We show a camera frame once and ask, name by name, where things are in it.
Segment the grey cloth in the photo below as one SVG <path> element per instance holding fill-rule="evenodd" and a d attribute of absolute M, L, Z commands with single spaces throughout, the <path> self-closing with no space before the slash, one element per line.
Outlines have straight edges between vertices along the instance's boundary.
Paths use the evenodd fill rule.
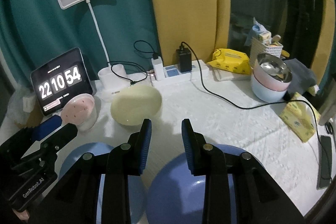
<path fill-rule="evenodd" d="M 295 93 L 303 95 L 308 88 L 317 84 L 315 73 L 307 68 L 301 61 L 297 59 L 289 59 L 285 60 L 284 63 L 290 69 L 292 74 L 292 80 L 287 90 L 290 96 L 293 96 Z"/>

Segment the white power strip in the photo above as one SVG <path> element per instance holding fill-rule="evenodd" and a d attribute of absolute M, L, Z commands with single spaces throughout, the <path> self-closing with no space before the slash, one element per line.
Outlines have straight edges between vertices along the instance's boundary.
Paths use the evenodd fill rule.
<path fill-rule="evenodd" d="M 201 75 L 203 77 L 209 75 L 210 69 L 202 60 L 194 60 L 192 61 L 192 69 L 189 72 L 181 73 L 177 65 L 170 65 L 163 68 L 163 73 L 165 78 L 160 81 L 156 80 L 154 73 L 150 74 L 151 84 L 154 87 L 162 87 L 185 83 L 192 80 L 200 80 Z"/>

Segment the tablet showing clock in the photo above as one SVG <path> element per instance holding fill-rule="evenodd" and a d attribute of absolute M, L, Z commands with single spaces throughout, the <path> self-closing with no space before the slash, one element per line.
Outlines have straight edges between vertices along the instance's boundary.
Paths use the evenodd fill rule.
<path fill-rule="evenodd" d="M 75 96 L 93 94 L 79 48 L 73 48 L 35 69 L 30 79 L 44 116 L 61 110 Z"/>

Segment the light blue bowl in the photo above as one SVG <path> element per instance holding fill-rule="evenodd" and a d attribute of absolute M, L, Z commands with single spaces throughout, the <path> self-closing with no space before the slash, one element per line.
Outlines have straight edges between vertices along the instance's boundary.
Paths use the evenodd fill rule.
<path fill-rule="evenodd" d="M 287 90 L 278 92 L 271 89 L 266 88 L 262 85 L 255 77 L 254 74 L 251 76 L 251 87 L 254 94 L 262 101 L 272 103 L 278 102 L 283 98 Z"/>

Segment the yellow tissue pack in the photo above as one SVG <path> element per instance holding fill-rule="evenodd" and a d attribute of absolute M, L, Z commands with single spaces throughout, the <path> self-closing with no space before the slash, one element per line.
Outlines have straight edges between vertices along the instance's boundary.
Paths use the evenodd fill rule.
<path fill-rule="evenodd" d="M 321 114 L 298 92 L 291 100 L 281 112 L 280 118 L 306 143 L 315 134 Z"/>

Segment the black smartphone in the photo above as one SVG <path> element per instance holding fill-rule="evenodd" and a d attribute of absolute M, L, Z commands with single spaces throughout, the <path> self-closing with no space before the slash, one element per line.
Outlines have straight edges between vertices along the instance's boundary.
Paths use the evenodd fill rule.
<path fill-rule="evenodd" d="M 319 137 L 319 170 L 317 188 L 327 188 L 332 180 L 332 146 L 329 136 Z"/>

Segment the yellow wet wipes pack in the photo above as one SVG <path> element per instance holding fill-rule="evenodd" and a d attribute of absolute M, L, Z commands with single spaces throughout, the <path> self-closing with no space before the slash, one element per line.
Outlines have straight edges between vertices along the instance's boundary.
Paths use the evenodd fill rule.
<path fill-rule="evenodd" d="M 208 65 L 213 68 L 242 75 L 250 75 L 252 72 L 249 57 L 243 52 L 228 48 L 216 49 Z"/>

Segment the black power adapter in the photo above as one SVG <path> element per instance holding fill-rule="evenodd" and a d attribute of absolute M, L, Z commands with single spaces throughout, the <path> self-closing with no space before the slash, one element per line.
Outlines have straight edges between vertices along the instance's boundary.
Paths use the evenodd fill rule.
<path fill-rule="evenodd" d="M 191 51 L 181 45 L 176 50 L 177 65 L 181 73 L 190 72 L 192 70 Z"/>

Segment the pink strawberry bowl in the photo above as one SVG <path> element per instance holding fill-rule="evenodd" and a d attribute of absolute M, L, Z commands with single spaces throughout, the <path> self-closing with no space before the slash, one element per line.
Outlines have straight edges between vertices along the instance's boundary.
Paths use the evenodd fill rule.
<path fill-rule="evenodd" d="M 90 94 L 79 94 L 64 106 L 60 113 L 62 124 L 74 124 L 79 131 L 91 129 L 97 120 L 95 99 Z"/>

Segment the white desk lamp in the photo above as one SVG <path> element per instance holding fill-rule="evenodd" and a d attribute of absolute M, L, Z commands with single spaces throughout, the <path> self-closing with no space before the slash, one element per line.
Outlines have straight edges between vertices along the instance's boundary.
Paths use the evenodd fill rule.
<path fill-rule="evenodd" d="M 110 59 L 110 55 L 104 43 L 104 39 L 101 34 L 98 21 L 96 19 L 91 0 L 58 0 L 60 8 L 63 10 L 77 5 L 80 2 L 86 2 L 86 4 L 88 5 L 98 38 L 100 40 L 106 58 L 106 66 L 98 71 L 98 78 L 101 83 L 101 88 L 98 93 L 104 101 L 112 102 L 113 98 L 120 94 L 122 90 L 130 87 L 130 78 L 126 74 L 125 64 L 123 64 L 121 61 L 113 61 Z"/>

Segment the white plastic basket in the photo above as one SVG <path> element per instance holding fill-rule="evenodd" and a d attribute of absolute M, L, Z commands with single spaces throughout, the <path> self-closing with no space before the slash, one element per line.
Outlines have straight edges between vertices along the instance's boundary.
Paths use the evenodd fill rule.
<path fill-rule="evenodd" d="M 251 67 L 254 66 L 255 60 L 257 59 L 258 54 L 260 53 L 268 53 L 270 55 L 274 55 L 276 57 L 281 56 L 283 45 L 281 43 L 265 45 L 262 42 L 258 41 L 256 38 L 252 38 L 251 40 L 251 51 L 249 56 L 249 64 Z"/>

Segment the cream yellow bowl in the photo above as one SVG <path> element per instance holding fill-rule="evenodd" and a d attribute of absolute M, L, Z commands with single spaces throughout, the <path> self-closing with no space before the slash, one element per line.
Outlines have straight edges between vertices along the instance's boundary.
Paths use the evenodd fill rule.
<path fill-rule="evenodd" d="M 140 125 L 144 119 L 161 115 L 162 95 L 152 86 L 134 85 L 115 95 L 110 106 L 112 118 L 123 126 Z"/>

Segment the teal curtain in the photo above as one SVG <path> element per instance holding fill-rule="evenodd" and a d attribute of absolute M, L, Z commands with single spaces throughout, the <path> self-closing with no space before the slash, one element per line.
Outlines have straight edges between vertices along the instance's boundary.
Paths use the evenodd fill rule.
<path fill-rule="evenodd" d="M 110 59 L 152 68 L 149 48 L 159 51 L 151 0 L 91 0 Z M 90 79 L 106 58 L 85 2 L 61 9 L 58 0 L 1 0 L 1 51 L 17 83 L 31 86 L 32 71 L 80 48 Z"/>

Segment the white charger plug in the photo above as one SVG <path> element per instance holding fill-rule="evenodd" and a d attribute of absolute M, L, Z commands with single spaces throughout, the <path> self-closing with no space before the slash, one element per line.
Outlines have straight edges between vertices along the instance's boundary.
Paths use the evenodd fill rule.
<path fill-rule="evenodd" d="M 158 56 L 156 59 L 152 58 L 151 63 L 154 69 L 155 79 L 157 81 L 161 81 L 165 79 L 165 73 L 164 73 L 164 67 L 163 62 L 160 56 Z"/>

